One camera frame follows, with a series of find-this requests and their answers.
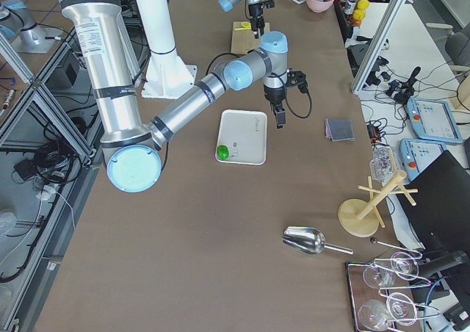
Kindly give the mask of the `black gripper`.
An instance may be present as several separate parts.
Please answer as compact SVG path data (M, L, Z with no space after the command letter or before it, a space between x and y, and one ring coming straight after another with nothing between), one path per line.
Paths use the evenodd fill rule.
M286 89L284 87L274 88L264 85L264 97L270 103L270 109L276 120L276 128L282 129L286 125L286 111L283 109Z
M248 5L250 25L255 39L258 39L264 34L263 10L264 5L261 2Z

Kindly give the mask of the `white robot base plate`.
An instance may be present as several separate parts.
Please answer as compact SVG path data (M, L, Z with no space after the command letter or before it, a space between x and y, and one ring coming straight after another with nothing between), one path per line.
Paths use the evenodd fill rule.
M156 69L149 62L142 88L143 98L177 99L181 97L195 82L198 72L196 65L185 65L171 72L169 68Z

